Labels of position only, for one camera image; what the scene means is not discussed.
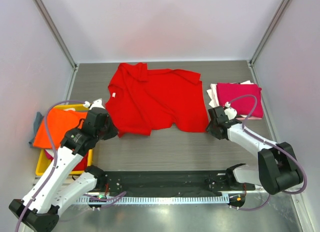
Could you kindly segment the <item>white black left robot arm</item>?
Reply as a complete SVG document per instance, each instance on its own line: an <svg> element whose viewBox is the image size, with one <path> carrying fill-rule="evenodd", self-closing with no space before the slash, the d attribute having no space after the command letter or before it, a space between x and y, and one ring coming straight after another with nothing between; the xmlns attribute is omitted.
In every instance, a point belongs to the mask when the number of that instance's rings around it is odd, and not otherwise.
<svg viewBox="0 0 320 232"><path fill-rule="evenodd" d="M24 223L35 232L51 232L60 216L79 197L106 187L106 173L90 165L75 181L61 188L74 167L93 149L100 140L117 136L118 130L103 107L93 107L82 125L67 131L53 161L37 184L23 199L14 199L9 210L17 217L18 224Z"/></svg>

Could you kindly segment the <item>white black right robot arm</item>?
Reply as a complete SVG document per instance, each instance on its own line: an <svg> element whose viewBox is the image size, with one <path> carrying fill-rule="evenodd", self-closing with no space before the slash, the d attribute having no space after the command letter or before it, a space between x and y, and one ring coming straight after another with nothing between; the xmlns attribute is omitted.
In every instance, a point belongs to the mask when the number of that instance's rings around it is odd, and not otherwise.
<svg viewBox="0 0 320 232"><path fill-rule="evenodd" d="M290 193L291 188L301 185L301 193L307 185L306 173L298 164L292 146L277 143L248 129L243 121L228 118L225 109L218 106L208 110L210 122L206 131L218 140L233 142L257 158L257 166L245 163L226 170L226 186L237 190L244 183L263 187L270 195Z"/></svg>

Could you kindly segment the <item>folded pink t-shirt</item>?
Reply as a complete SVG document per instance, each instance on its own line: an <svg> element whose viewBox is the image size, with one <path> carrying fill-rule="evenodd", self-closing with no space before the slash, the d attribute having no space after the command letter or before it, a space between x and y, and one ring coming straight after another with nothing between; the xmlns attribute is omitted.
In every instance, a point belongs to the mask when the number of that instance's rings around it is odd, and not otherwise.
<svg viewBox="0 0 320 232"><path fill-rule="evenodd" d="M248 116L247 115L237 115L235 118L238 120L245 120ZM250 116L247 118L248 120L261 120L260 117Z"/></svg>

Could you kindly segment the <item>folded magenta t-shirt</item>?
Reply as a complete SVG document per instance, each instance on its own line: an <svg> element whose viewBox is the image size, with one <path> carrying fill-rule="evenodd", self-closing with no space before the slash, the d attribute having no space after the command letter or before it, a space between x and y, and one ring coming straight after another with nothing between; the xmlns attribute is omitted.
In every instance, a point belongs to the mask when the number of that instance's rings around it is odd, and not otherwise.
<svg viewBox="0 0 320 232"><path fill-rule="evenodd" d="M262 89L257 84L218 83L216 91L219 104L224 106L229 102L238 115L249 114L255 104L254 96L257 104L251 116L263 118Z"/></svg>

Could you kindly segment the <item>dark red t-shirt in bin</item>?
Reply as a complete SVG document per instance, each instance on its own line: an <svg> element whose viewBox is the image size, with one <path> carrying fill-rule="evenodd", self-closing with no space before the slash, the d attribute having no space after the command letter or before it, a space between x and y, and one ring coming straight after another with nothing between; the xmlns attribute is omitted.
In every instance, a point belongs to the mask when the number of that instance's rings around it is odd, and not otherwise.
<svg viewBox="0 0 320 232"><path fill-rule="evenodd" d="M82 160L73 168L74 171L84 171L88 165L88 154L86 154Z"/></svg>

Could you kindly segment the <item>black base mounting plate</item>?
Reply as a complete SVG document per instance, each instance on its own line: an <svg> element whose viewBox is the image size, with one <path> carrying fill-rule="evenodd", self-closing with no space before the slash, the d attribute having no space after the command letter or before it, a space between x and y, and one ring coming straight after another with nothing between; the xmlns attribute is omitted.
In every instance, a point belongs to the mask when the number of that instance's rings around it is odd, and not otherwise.
<svg viewBox="0 0 320 232"><path fill-rule="evenodd" d="M93 192L136 198L192 198L219 196L223 192L254 191L255 185L231 181L224 170L106 171Z"/></svg>

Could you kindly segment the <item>grey t-shirt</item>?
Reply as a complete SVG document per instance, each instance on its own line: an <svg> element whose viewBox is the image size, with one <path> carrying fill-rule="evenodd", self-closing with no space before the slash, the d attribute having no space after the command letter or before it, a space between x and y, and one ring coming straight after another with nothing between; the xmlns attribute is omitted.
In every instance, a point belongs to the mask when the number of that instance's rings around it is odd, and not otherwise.
<svg viewBox="0 0 320 232"><path fill-rule="evenodd" d="M44 116L41 114L41 112L38 111L36 113L36 115L35 115L35 119L34 119L34 122L33 122L32 136L31 136L31 139L28 142L28 145L29 145L30 148L34 147L34 141L35 141L37 132L38 132L38 130L40 128L40 125L41 125L43 119L44 119Z"/></svg>

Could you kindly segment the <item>yellow plastic bin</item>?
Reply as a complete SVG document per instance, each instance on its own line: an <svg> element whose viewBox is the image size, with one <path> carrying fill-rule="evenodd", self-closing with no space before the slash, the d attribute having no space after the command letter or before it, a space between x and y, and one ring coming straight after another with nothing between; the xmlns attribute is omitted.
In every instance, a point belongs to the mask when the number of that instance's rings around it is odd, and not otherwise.
<svg viewBox="0 0 320 232"><path fill-rule="evenodd" d="M84 119L87 115L87 108L82 104L57 105L47 117L49 132L56 148L60 146L65 133L76 127L80 119ZM37 162L35 174L42 176L51 161L53 160L53 152L48 134L42 121L36 134L33 146L40 149L40 155ZM88 151L87 167L93 164L93 150ZM71 175L80 175L84 171L71 171Z"/></svg>

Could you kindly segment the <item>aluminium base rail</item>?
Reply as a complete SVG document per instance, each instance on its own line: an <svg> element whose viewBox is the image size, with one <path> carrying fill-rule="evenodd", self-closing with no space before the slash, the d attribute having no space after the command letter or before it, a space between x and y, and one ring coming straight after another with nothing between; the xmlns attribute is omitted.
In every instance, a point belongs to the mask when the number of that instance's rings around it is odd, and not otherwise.
<svg viewBox="0 0 320 232"><path fill-rule="evenodd" d="M44 177L41 177L37 184L34 186L34 189L31 193L34 195L37 190L40 192L35 195L36 199L52 200L63 198L69 198L72 195L82 196L93 192L92 190L96 187L98 181L102 181L102 178L105 177L105 171L99 170L97 168L90 168L87 171L83 172L78 178L72 181L69 185L64 186L65 179L53 175L49 180L45 180ZM222 194L235 194L237 192L243 194L245 192L255 193L258 191L263 191L264 188L258 185L255 185L255 190L248 191L246 189L242 191L227 191L222 192Z"/></svg>

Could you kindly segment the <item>left aluminium frame post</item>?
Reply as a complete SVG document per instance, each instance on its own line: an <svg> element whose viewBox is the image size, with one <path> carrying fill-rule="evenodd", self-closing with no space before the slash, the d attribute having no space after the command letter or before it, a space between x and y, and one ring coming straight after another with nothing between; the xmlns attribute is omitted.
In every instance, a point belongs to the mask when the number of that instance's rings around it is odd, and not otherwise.
<svg viewBox="0 0 320 232"><path fill-rule="evenodd" d="M36 7L38 8L41 16L43 17L45 23L47 24L49 30L51 31L54 39L56 40L58 46L60 47L61 51L63 52L65 58L67 59L68 63L71 65L72 69L75 71L77 69L77 63L73 59L67 45L65 44L61 34L59 33L58 28L56 27L49 11L47 10L43 0L33 0Z"/></svg>

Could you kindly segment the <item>aluminium frame post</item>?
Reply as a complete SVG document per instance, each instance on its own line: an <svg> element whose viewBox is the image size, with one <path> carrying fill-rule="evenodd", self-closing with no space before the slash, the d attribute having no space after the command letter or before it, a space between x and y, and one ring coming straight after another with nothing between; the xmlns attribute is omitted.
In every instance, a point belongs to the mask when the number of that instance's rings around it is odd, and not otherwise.
<svg viewBox="0 0 320 232"><path fill-rule="evenodd" d="M56 27L49 11L47 10L43 0L33 0L36 7L38 8L41 16L43 17L45 23L47 24L49 30L51 31L54 39L56 40L58 46L60 47L61 51L63 52L65 58L67 59L68 63L71 65L72 69L75 71L77 69L77 63L73 59L67 45L65 44L61 34L59 33L58 28Z"/></svg>
<svg viewBox="0 0 320 232"><path fill-rule="evenodd" d="M281 18L285 14L287 8L289 7L292 0L281 0L279 6L277 7L267 29L265 30L257 48L255 49L252 57L250 60L248 60L248 66L253 67L259 58L260 54L262 53L264 47L266 46L268 40L272 36L273 32L275 31L276 27L278 26Z"/></svg>

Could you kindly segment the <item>right aluminium frame post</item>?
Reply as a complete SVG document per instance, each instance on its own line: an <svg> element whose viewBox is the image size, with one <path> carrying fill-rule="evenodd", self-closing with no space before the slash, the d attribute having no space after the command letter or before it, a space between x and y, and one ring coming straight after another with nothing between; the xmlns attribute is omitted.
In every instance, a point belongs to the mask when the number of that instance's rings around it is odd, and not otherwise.
<svg viewBox="0 0 320 232"><path fill-rule="evenodd" d="M248 66L253 67L259 58L260 54L262 53L264 47L266 46L268 40L272 36L273 32L275 31L276 27L278 26L281 18L285 14L287 8L289 7L292 0L281 0L279 6L277 7L267 29L265 30L257 48L255 49L252 57L250 60L248 60Z"/></svg>

